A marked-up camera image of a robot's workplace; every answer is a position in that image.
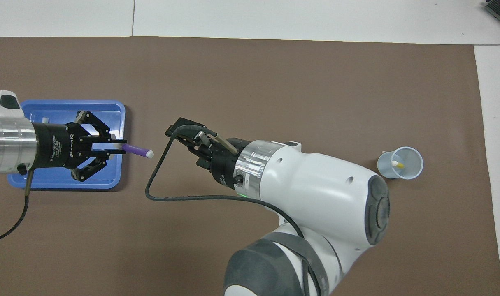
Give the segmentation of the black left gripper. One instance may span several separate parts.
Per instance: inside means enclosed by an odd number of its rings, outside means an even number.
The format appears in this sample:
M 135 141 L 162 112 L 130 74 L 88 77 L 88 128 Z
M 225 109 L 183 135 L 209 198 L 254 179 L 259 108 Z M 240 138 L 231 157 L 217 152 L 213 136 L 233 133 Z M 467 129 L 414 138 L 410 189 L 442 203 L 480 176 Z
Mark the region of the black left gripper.
M 83 125 L 90 125 L 97 135 L 91 135 Z M 36 123 L 32 126 L 37 136 L 37 153 L 32 169 L 65 167 L 71 170 L 74 180 L 84 182 L 107 166 L 111 156 L 126 154 L 120 149 L 90 150 L 94 143 L 126 144 L 124 139 L 115 139 L 110 127 L 89 111 L 79 111 L 70 124 Z M 79 168 L 87 159 L 88 165 Z

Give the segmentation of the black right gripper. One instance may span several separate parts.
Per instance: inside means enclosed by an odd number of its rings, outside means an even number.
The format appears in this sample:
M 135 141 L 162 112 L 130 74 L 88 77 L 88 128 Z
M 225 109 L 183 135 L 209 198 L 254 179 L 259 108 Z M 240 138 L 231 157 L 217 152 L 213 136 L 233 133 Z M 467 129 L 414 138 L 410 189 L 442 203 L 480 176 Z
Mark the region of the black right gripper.
M 196 161 L 198 167 L 209 169 L 216 182 L 234 189 L 238 183 L 234 175 L 235 164 L 250 141 L 236 137 L 228 138 L 227 141 L 238 150 L 236 154 L 232 154 L 221 144 L 212 143 L 207 134 L 208 129 L 205 125 L 182 117 L 165 131 L 167 137 L 173 137 L 174 141 L 182 143 L 188 147 L 189 152 L 198 157 Z

